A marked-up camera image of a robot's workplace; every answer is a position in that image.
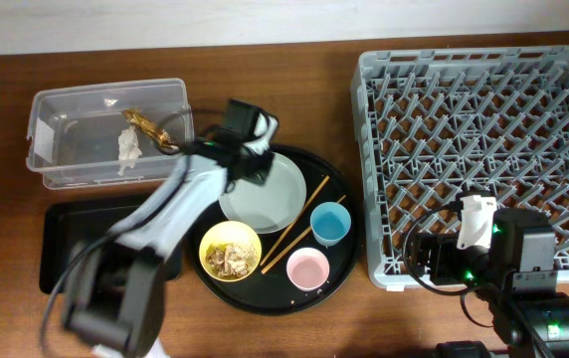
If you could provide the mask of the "white tissue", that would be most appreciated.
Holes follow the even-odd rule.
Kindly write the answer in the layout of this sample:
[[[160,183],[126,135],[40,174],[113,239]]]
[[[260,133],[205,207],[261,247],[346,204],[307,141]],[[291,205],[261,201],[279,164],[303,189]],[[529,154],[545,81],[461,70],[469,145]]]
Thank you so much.
[[[119,176],[124,175],[126,168],[133,168],[136,160],[142,155],[142,151],[138,145],[138,137],[136,127],[131,125],[128,129],[124,129],[118,137],[118,163]]]

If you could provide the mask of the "gold foil wrapper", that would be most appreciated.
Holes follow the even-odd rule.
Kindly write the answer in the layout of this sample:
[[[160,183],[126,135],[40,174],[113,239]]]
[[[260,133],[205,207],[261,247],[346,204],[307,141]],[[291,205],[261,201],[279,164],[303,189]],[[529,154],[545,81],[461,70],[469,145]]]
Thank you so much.
[[[123,110],[121,114],[131,125],[134,125],[145,135],[149,136],[161,148],[179,148],[179,145],[172,140],[165,129],[162,129],[158,124],[145,117],[140,111],[130,108]]]

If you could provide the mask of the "grey plate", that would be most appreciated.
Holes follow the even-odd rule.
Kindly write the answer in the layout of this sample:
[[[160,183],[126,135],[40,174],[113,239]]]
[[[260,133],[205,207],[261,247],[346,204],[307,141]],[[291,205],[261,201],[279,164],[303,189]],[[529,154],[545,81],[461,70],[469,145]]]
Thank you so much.
[[[276,153],[264,185],[239,180],[236,187],[219,199],[230,221],[250,226],[258,234],[286,228],[300,213],[306,201],[306,183],[298,166]]]

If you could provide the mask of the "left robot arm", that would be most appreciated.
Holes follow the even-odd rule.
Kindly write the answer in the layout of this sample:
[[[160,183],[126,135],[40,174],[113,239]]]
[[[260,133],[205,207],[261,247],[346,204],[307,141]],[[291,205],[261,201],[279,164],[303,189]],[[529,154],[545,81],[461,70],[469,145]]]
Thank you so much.
[[[88,345],[142,357],[165,315],[166,267],[192,225],[236,181],[262,185],[280,122],[232,99],[220,124],[176,145],[166,180],[99,239],[78,248],[53,289],[64,296],[62,327]]]

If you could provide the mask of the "pink cup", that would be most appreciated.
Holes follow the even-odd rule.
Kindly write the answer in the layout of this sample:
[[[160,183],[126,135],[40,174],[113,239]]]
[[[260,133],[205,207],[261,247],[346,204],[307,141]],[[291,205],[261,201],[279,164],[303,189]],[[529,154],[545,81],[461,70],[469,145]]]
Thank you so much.
[[[293,252],[288,258],[286,274],[298,289],[312,291],[320,288],[328,280],[330,264],[320,250],[302,248]]]

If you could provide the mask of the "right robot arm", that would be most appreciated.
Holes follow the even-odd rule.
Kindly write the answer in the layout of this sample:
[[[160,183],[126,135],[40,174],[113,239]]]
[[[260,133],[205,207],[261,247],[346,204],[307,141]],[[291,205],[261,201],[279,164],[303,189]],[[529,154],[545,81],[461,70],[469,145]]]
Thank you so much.
[[[458,194],[444,210],[461,222],[455,234],[423,234],[424,213],[407,231],[403,260],[425,289],[488,305],[489,328],[505,344],[505,357],[569,357],[569,295],[558,291],[555,231],[541,213],[499,208],[486,191]]]

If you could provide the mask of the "wooden chopstick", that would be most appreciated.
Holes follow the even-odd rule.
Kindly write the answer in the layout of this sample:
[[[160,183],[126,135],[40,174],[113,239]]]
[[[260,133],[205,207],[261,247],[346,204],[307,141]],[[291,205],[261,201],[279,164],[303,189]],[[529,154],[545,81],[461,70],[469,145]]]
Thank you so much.
[[[291,243],[289,243],[272,261],[270,261],[262,270],[261,274],[266,274],[275,264],[277,264],[290,250],[292,250],[301,240],[303,240],[310,232],[311,225],[309,225],[303,232],[301,232]]]
[[[302,209],[300,210],[300,212],[298,213],[298,215],[293,219],[293,221],[282,231],[282,233],[280,234],[280,236],[278,237],[278,239],[276,240],[276,242],[273,244],[273,246],[270,248],[270,250],[266,253],[266,255],[264,256],[264,258],[262,259],[260,266],[263,266],[266,262],[267,259],[274,253],[274,251],[276,250],[276,248],[280,245],[280,243],[284,240],[285,236],[289,233],[289,231],[293,228],[293,226],[295,225],[295,223],[300,219],[300,217],[302,216],[302,214],[304,213],[304,211],[310,206],[310,204],[312,203],[312,201],[315,199],[315,197],[320,193],[320,191],[323,189],[323,187],[328,183],[328,181],[330,180],[330,176],[327,175],[324,177],[324,179],[320,182],[320,184],[315,188],[315,190],[313,191],[313,193],[310,195],[310,197],[306,200],[305,204],[303,205]]]

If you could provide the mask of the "blue cup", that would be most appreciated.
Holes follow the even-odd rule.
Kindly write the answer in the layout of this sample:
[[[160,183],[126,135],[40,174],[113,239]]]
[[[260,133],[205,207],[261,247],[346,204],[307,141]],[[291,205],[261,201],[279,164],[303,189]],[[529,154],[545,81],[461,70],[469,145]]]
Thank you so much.
[[[350,231],[352,224],[348,210],[337,202],[325,202],[311,213],[310,226],[316,241],[323,246],[338,244]]]

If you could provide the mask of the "food scraps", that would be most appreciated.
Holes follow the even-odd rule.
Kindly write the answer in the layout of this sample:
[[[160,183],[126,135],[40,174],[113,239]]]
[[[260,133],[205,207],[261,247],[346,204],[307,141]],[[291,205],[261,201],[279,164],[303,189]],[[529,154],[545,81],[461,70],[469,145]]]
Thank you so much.
[[[226,244],[212,246],[206,263],[214,276],[222,279],[237,279],[248,275],[256,265],[257,252],[249,244]]]

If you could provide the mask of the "yellow bowl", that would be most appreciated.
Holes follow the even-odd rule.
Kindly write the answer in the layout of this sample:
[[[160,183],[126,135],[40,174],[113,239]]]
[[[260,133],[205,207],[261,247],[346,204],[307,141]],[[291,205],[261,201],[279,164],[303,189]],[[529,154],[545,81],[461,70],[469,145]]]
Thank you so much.
[[[214,276],[212,269],[206,263],[206,256],[212,246],[226,244],[249,244],[257,252],[257,261],[251,272],[243,278],[222,279]],[[248,225],[237,221],[226,221],[216,224],[207,231],[199,245],[199,260],[201,267],[211,278],[222,282],[235,282],[247,278],[257,267],[262,256],[262,243],[259,235]]]

